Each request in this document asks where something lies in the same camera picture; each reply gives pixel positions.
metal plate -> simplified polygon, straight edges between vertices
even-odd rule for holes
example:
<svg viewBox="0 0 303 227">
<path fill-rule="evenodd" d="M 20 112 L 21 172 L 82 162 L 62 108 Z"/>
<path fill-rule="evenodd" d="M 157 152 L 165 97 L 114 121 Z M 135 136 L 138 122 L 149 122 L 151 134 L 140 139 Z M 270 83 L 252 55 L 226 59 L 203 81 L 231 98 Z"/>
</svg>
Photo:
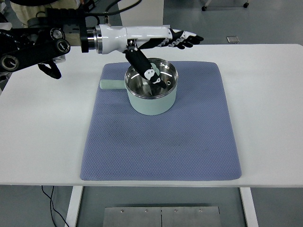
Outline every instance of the metal plate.
<svg viewBox="0 0 303 227">
<path fill-rule="evenodd" d="M 105 208 L 103 227 L 161 227 L 161 208 Z"/>
<path fill-rule="evenodd" d="M 103 227 L 221 227 L 218 207 L 105 208 Z"/>
<path fill-rule="evenodd" d="M 163 207 L 162 227 L 221 227 L 218 207 Z"/>
<path fill-rule="evenodd" d="M 229 44 L 238 44 L 240 42 L 237 36 L 227 36 L 226 38 Z"/>
</svg>

pot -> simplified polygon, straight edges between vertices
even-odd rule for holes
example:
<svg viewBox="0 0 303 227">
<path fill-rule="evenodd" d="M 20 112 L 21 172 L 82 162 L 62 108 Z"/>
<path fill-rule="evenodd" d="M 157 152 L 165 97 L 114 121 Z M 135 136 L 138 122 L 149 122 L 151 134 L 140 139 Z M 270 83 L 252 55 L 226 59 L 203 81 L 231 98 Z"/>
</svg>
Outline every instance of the pot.
<svg viewBox="0 0 303 227">
<path fill-rule="evenodd" d="M 149 58 L 154 70 L 167 87 L 161 88 L 141 77 L 130 66 L 124 80 L 102 79 L 101 89 L 126 89 L 132 107 L 141 114 L 158 115 L 169 110 L 177 92 L 178 72 L 168 61 L 159 58 Z"/>
</svg>

table leg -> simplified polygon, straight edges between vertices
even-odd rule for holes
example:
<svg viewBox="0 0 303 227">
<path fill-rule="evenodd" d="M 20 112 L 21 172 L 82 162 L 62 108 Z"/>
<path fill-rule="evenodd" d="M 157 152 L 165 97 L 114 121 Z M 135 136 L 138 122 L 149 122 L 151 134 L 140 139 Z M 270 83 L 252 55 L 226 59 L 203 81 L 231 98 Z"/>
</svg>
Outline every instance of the table leg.
<svg viewBox="0 0 303 227">
<path fill-rule="evenodd" d="M 83 186 L 73 186 L 71 192 L 71 200 L 68 206 L 67 216 L 66 216 L 66 223 L 70 227 L 76 227 L 77 225 L 77 218 L 81 203 Z"/>
<path fill-rule="evenodd" d="M 250 188 L 240 188 L 247 227 L 258 227 L 258 220 Z"/>
</svg>

saucepan handle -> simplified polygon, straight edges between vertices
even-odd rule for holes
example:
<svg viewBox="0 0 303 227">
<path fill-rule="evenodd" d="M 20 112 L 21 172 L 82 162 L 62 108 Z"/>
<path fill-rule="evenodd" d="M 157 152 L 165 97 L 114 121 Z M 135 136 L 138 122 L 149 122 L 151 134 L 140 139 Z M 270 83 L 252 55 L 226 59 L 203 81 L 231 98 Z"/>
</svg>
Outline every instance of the saucepan handle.
<svg viewBox="0 0 303 227">
<path fill-rule="evenodd" d="M 101 89 L 126 89 L 125 81 L 119 79 L 102 79 L 100 81 Z"/>
</svg>

person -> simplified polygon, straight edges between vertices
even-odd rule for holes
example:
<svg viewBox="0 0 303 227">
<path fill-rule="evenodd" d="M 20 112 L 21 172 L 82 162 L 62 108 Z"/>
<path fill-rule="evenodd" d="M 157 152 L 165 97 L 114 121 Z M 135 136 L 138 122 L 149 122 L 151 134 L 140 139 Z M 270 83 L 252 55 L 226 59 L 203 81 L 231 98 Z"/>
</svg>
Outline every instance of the person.
<svg viewBox="0 0 303 227">
<path fill-rule="evenodd" d="M 27 21 L 36 16 L 43 17 L 46 8 L 77 9 L 76 0 L 10 0 L 11 8 L 16 13 L 24 28 L 28 27 Z M 66 40 L 71 46 L 80 46 L 78 34 L 66 34 Z"/>
</svg>

